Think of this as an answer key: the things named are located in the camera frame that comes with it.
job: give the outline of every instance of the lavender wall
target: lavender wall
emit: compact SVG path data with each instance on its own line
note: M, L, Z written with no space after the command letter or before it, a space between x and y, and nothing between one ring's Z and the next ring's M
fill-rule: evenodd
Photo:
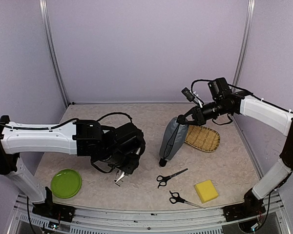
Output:
M293 110L293 0L256 0L239 86ZM237 118L264 172L277 161L285 137L246 117ZM280 194L293 227L293 176Z
M58 122L64 112L44 36L39 1L0 0L0 116L26 123ZM41 154L22 155L34 172ZM0 175L0 233L18 189Z
M232 82L244 0L48 1L55 49L74 102L186 101L194 79ZM197 88L211 99L206 84Z

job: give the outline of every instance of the black cable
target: black cable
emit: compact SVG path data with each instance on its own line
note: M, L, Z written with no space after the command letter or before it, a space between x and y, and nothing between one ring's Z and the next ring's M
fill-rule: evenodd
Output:
M227 114L227 117L229 119L229 122L227 123L216 123L214 119L212 119L211 121L214 123L214 124L217 124L219 126L222 126L222 125L227 125L227 124L231 124L233 122L232 118L230 118L229 114Z
M199 99L199 101L202 103L202 105L205 104L205 103L203 102L203 100L200 99L198 96L196 96L196 98Z
M232 88L239 89L239 90L242 90L242 91L246 91L246 92L248 92L252 97L254 97L254 98L256 98L257 100L260 100L260 101L262 101L262 102L264 102L264 103L266 103L266 104L269 104L269 105L271 105L271 106L274 106L274 107L276 107L276 108L278 108L278 109L280 109L280 110L282 110L282 111L289 112L289 110L287 110L287 109L285 109L285 108L282 108L282 107L277 106L277 105L275 105L275 104L273 104L273 103L271 103L271 102L265 101L265 100L263 100L263 99L257 97L255 94L253 94L252 92L250 92L250 91L247 90L247 89L243 89L243 88L240 88L240 87L234 86L234 85L232 85L232 84L228 84L228 85L229 85L230 87L232 87Z
M269 207L270 207L270 197L271 197L271 195L272 195L272 191L269 193L267 213L266 213L266 216L265 216L264 222L261 223L261 225L255 230L255 232L258 231L259 229L261 229L261 228L264 226L264 224L265 224L265 222L266 222L266 220L267 220L267 218L268 218Z
M194 86L194 84L197 83L197 82L200 82L200 81L210 82L210 81L212 81L212 80L210 80L210 79L197 79L197 80L193 81L192 84L191 84L191 92L192 92L192 93L193 93L193 86ZM256 98L257 100L260 100L260 101L262 101L262 102L264 102L264 103L266 103L266 104L269 104L269 105L271 105L271 106L274 106L274 107L276 107L276 108L278 108L278 109L280 109L280 110L282 110L282 111L289 112L289 110L287 110L287 109L284 109L284 108L282 108L282 107L280 107L280 106L277 106L277 105L275 105L275 104L273 104L273 103L271 103L271 102L265 101L265 100L263 100L263 99L257 97L254 93L252 93L251 91L249 91L249 90L247 90L247 89L240 88L240 87L235 86L235 85L232 85L232 84L228 84L228 86L230 86L230 87L232 87L232 88L235 88L235 89L242 90L242 91L246 91L246 92L248 92L252 97Z
M9 129L15 129L15 130L53 130L56 128L60 128L60 127L66 125L74 120L79 120L79 119L78 118L71 118L68 121L65 121L61 124L55 125L51 128L47 128L47 127L43 127L43 128L11 127L11 126L8 126L8 125L2 124L2 123L0 123L0 126L5 127L5 128L9 128Z
M100 167L98 167L96 164L94 164L94 162L92 162L91 160L90 160L90 164L91 164L91 166L93 166L95 169L97 169L99 172L102 172L102 173L104 173L104 174L111 173L111 172L114 170L114 168L115 168L115 167L111 167L111 170L109 170L108 172L106 172L106 171L102 170Z
M112 115L123 115L123 116L127 116L128 119L130 119L130 122L132 123L132 117L129 114L124 113L124 112L111 112L111 113L108 113L108 114L102 116L97 121L99 122L100 120L104 119L105 117L112 116Z
M201 82L201 81L204 81L204 82L210 82L210 81L212 81L211 79L196 79L196 80L194 80L193 82L192 82L192 84L191 84L191 92L193 93L193 86L194 86L194 84L195 83L197 83L197 82Z
M27 197L27 215L28 215L28 222L29 222L29 225L30 225L30 228L31 230L33 231L34 234L36 234L35 230L34 230L34 227L33 225L31 224L31 220L30 220L30 214L29 214L29 198Z

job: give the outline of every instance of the black-handled scissors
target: black-handled scissors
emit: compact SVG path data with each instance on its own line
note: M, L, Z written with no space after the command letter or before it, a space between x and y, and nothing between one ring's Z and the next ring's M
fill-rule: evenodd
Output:
M199 205L196 205L192 202L189 202L189 201L186 201L184 200L183 198L180 197L179 193L178 192L174 192L172 193L171 191L169 191L170 194L171 194L171 198L169 199L169 201L171 202L171 204L176 204L177 202L180 202L180 203L186 203L190 206L195 206L195 207L199 207L199 208L203 208L205 209L204 207L202 206L199 206Z
M187 170L187 168L183 169L182 171L179 171L175 174L172 174L172 175L169 175L169 176L162 176L162 175L159 175L156 180L157 182L160 182L159 185L157 186L157 188L159 188L160 186L166 186L167 185L167 181L169 181L171 178L185 172Z

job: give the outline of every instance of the scissor handle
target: scissor handle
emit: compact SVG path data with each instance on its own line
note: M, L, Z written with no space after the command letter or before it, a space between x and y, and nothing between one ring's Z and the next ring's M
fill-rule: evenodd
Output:
M156 180L157 180L157 182L164 181L164 176L159 175L159 176L156 178Z
M171 204L176 204L178 201L175 199L175 198L173 198L173 197L171 197L171 198L169 198L169 201L171 202Z
M171 194L171 198L169 198L171 204L176 204L177 202L184 203L186 201L180 197L178 192L174 192L174 193L172 193L171 191L169 191L169 192Z
M167 185L167 182L165 180L160 181L160 183L158 184L157 188L159 187L165 187Z

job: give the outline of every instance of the speckled tabletop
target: speckled tabletop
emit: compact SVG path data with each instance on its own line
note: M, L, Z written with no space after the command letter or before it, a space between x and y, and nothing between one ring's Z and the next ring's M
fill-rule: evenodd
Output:
M233 124L218 126L208 121L207 127L220 136L219 148L214 153L204 153L184 144L175 157L161 168L159 149L168 122L184 114L191 104L95 104L70 105L62 121L72 117L98 119L109 112L126 112L133 123L143 130L146 151L140 165L124 179L121 187L114 184L116 170L102 174L90 165L89 157L59 153L45 153L35 176L44 186L50 186L52 177L60 170L70 168L80 173L83 184L72 198L54 201L69 205L116 210L159 211L191 209L187 204L172 205L169 190L179 192L188 201L201 204L194 185L211 179L219 197L203 204L205 207L227 205L243 200L244 193L258 181L254 166ZM217 121L225 122L226 118ZM118 127L127 122L125 116L110 116L101 124ZM188 171L171 179L166 187L157 189L158 175L168 176L184 168Z

